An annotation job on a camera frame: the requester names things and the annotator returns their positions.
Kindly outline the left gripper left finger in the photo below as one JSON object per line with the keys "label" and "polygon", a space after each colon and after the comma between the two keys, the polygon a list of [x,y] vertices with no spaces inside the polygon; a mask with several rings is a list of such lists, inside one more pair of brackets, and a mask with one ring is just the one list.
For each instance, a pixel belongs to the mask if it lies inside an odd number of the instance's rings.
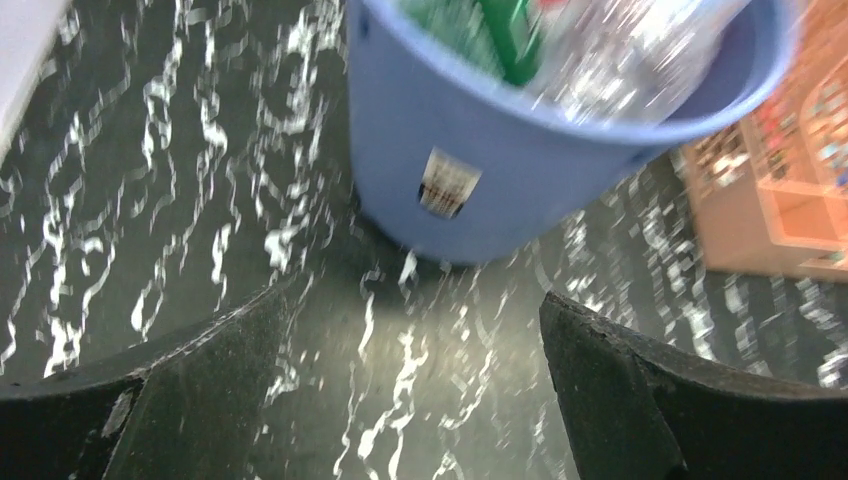
{"label": "left gripper left finger", "polygon": [[234,479],[284,331],[271,287],[104,360],[1,389],[5,479]]}

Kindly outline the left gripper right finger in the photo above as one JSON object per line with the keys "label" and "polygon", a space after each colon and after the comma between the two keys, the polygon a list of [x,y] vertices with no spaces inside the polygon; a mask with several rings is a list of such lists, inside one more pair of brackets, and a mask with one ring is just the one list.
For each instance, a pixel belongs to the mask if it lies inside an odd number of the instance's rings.
{"label": "left gripper right finger", "polygon": [[751,374],[557,292],[544,352],[583,479],[843,479],[847,395]]}

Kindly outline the blue plastic bin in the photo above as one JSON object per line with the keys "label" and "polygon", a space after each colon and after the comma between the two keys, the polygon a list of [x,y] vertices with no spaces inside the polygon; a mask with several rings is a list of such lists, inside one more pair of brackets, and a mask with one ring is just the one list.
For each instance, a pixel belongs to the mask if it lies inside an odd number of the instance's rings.
{"label": "blue plastic bin", "polygon": [[363,213],[419,256],[511,254],[664,152],[735,123],[791,64],[794,1],[754,1],[700,87],[653,127],[567,122],[465,63],[390,1],[346,5],[350,155]]}

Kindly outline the blue label water bottle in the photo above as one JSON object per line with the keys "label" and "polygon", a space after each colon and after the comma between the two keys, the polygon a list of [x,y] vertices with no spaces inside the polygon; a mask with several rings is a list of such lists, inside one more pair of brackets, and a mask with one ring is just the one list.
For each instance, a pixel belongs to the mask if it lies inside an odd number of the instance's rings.
{"label": "blue label water bottle", "polygon": [[527,86],[574,123],[656,125],[701,85],[744,1],[551,1]]}

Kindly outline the dark green label clear bottle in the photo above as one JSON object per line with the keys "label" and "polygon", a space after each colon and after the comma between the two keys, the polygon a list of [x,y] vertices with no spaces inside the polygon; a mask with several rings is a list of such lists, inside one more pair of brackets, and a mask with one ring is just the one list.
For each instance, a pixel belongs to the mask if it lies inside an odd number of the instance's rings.
{"label": "dark green label clear bottle", "polygon": [[399,1],[435,41],[478,70],[513,86],[536,76],[543,42],[567,1]]}

